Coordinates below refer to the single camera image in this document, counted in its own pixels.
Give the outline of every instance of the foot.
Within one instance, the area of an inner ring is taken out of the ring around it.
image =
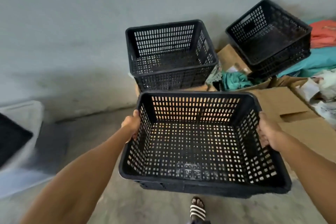
[[[204,203],[199,197],[193,197],[190,206],[191,221],[205,221],[205,208]]]

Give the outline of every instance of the green cloth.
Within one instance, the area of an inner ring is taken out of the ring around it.
[[[222,72],[223,86],[225,91],[238,90],[253,86],[253,84],[247,79],[247,76],[241,72],[226,73]]]

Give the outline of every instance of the gray wall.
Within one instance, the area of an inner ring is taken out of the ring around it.
[[[216,48],[260,0],[0,0],[0,105],[41,100],[57,120],[136,102],[125,29],[204,21]],[[274,0],[303,19],[335,15],[335,0]]]

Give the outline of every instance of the concrete floor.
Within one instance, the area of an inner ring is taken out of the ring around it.
[[[131,109],[125,109],[63,123],[71,139],[65,164],[106,140],[120,127],[124,117],[131,113]],[[41,184],[0,200],[1,223],[17,223],[44,186]],[[88,223],[185,224],[189,220],[192,196],[144,190],[135,182],[122,179],[115,169]],[[207,218],[213,224],[326,223],[298,181],[293,182],[293,188],[287,195],[266,194],[250,199],[202,198]]]

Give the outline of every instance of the orange cloth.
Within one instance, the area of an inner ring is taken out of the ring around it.
[[[310,38],[311,48],[336,46],[336,21],[322,20],[310,26],[313,27]]]

